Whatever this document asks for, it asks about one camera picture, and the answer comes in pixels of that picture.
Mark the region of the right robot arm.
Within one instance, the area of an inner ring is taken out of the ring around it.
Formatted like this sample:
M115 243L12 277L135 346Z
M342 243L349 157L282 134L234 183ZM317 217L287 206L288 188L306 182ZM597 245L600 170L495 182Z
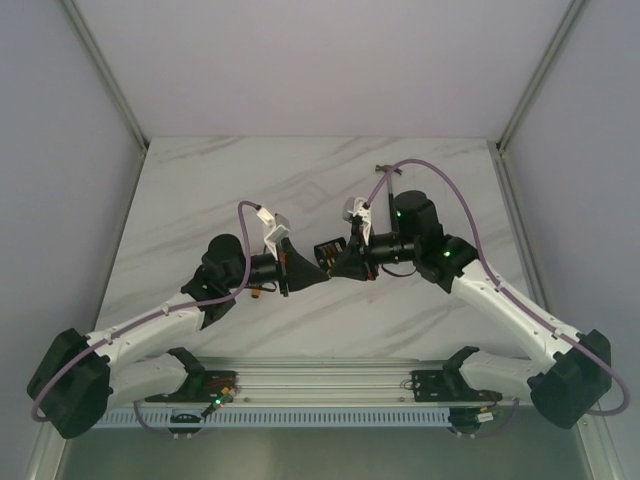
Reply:
M343 217L351 236L331 276L372 281L380 267L410 262L424 280L495 321L524 350L525 358L516 359L473 346L460 349L443 365L443 387L451 397L486 391L526 400L547 421L569 429L610 390L608 338L553 318L491 272L473 245L444 232L435 204L423 192L397 196L395 232L373 234L369 205L361 197L346 201Z

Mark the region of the clear fuse box cover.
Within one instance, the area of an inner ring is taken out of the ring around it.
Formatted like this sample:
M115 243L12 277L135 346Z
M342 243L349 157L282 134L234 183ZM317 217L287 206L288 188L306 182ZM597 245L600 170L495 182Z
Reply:
M293 195L296 205L303 211L315 210L329 199L330 194L314 182L301 185Z

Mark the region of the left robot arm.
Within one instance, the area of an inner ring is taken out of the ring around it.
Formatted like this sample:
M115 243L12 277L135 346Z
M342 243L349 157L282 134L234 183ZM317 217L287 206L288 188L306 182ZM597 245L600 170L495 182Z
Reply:
M220 320L246 287L274 283L288 295L328 278L289 239L274 253L248 257L236 236L218 235L192 279L162 306L89 334L59 333L27 386L35 416L73 439L123 404L161 395L195 401L204 390L204 367L174 341Z

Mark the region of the black fuse box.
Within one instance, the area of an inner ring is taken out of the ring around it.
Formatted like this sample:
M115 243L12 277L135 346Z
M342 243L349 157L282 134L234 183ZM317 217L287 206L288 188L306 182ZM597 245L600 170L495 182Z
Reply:
M315 245L313 251L318 266L325 273L328 273L344 252L346 246L347 241L344 237L338 237Z

